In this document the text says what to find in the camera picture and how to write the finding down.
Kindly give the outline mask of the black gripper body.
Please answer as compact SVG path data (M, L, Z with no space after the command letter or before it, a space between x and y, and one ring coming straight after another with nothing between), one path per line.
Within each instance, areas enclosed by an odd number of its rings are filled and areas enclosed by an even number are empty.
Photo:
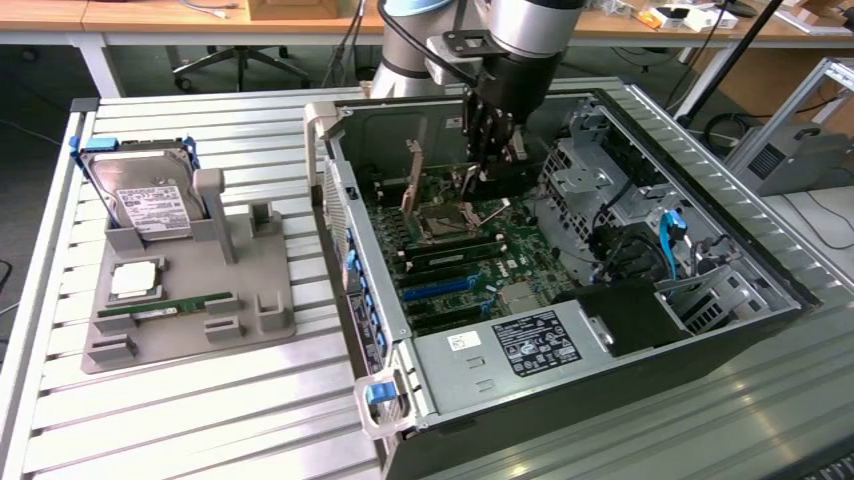
M561 52L542 58L513 53L487 56L466 97L467 124L502 111L517 125L523 125L542 105L561 61Z

